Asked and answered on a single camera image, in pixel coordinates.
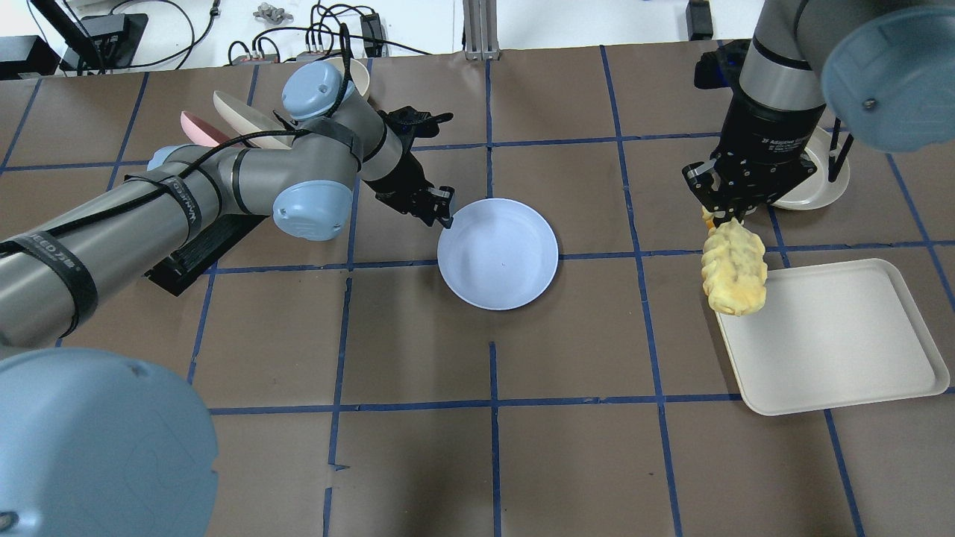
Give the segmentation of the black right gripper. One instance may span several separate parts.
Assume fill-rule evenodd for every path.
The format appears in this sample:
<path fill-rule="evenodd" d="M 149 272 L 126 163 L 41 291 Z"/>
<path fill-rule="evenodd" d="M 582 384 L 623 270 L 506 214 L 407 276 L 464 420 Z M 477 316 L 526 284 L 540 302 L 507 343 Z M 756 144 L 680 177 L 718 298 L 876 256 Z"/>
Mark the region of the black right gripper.
<path fill-rule="evenodd" d="M 706 162 L 681 170 L 707 228 L 745 223 L 751 211 L 773 204 L 815 173 L 804 153 L 821 107 L 782 111 L 755 101 L 732 101 L 716 149 Z"/>

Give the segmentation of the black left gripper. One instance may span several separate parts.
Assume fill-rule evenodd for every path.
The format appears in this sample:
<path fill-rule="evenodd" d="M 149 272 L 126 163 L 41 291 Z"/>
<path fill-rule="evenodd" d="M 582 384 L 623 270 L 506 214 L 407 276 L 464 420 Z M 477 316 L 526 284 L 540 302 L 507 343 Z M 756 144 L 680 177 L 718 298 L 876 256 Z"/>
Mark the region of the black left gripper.
<path fill-rule="evenodd" d="M 401 146 L 395 166 L 379 179 L 365 183 L 375 191 L 375 197 L 401 214 L 413 217 L 436 217 L 436 223 L 451 229 L 454 217 L 451 202 L 454 190 L 451 186 L 434 186 L 426 179 L 423 167 L 413 156 L 413 143 L 419 137 L 436 137 L 440 125 L 454 118 L 452 112 L 433 113 L 415 108 L 400 108 L 391 113 L 379 110 L 385 125 L 385 135 L 393 135 Z"/>

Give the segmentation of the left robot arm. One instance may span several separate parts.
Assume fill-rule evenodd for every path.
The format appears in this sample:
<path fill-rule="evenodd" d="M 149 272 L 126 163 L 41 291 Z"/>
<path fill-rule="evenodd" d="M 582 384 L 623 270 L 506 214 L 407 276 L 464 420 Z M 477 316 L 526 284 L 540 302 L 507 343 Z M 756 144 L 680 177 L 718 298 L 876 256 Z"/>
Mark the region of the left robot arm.
<path fill-rule="evenodd" d="M 453 188 L 410 153 L 450 113 L 373 109 L 322 61 L 290 75 L 282 102 L 279 128 L 157 150 L 145 172 L 3 241 L 3 534 L 205 534 L 219 448 L 194 388 L 149 361 L 52 342 L 213 224 L 270 216 L 290 236 L 331 240 L 361 180 L 393 210 L 451 226 Z"/>

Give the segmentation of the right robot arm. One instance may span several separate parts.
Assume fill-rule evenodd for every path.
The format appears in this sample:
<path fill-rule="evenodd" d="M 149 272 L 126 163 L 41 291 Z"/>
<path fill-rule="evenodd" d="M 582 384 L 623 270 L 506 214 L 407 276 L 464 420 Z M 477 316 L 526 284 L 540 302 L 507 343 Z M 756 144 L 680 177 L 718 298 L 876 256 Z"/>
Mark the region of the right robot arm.
<path fill-rule="evenodd" d="M 706 52 L 695 87 L 731 101 L 709 159 L 683 179 L 712 227 L 743 221 L 809 179 L 805 151 L 825 110 L 845 148 L 886 153 L 953 139 L 951 1 L 767 1 L 750 40 Z"/>

